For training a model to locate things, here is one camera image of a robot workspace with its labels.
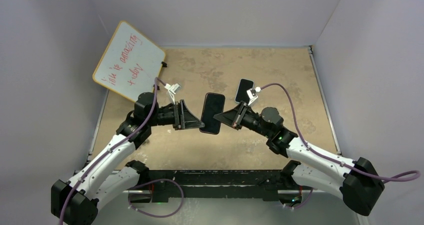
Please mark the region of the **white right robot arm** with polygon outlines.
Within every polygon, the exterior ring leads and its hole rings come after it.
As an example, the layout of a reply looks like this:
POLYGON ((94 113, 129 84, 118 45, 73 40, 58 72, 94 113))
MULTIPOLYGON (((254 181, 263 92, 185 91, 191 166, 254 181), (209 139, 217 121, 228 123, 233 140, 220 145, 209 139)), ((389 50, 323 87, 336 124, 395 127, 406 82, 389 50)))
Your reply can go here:
POLYGON ((266 145, 273 153, 289 158, 295 166, 280 176, 282 185, 288 189, 300 185, 324 191, 362 216, 370 215, 385 189, 369 160, 353 160, 312 144, 305 145, 299 135, 284 127, 284 119, 275 107, 257 113, 240 103, 214 115, 214 119, 235 130, 247 128, 266 137, 266 145))

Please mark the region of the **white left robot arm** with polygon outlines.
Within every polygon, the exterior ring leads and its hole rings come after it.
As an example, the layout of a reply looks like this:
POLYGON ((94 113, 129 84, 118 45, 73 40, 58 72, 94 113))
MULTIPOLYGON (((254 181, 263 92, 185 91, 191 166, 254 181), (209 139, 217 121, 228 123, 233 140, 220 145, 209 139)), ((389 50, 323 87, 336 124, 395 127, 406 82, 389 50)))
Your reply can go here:
POLYGON ((128 162, 116 174, 112 171, 147 140, 153 126, 165 125, 176 131, 205 126, 183 100, 159 107, 156 93, 140 94, 101 153, 68 181, 59 179, 51 187, 51 213, 59 223, 90 225, 104 205, 123 191, 142 190, 155 183, 149 168, 137 160, 128 162))

